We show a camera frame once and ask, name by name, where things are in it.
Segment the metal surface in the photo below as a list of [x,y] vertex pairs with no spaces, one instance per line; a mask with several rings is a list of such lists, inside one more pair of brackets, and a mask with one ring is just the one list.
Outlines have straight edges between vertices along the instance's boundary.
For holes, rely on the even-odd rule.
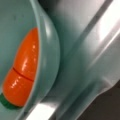
[[75,120],[120,78],[120,1],[39,1],[61,45],[59,74],[40,104],[52,106],[57,120]]

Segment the orange object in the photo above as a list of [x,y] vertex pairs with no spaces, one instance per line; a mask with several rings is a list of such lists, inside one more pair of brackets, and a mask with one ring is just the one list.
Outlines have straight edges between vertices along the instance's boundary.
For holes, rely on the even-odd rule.
[[24,38],[5,78],[3,95],[13,105],[22,107],[28,99],[37,69],[38,43],[38,30],[34,28]]

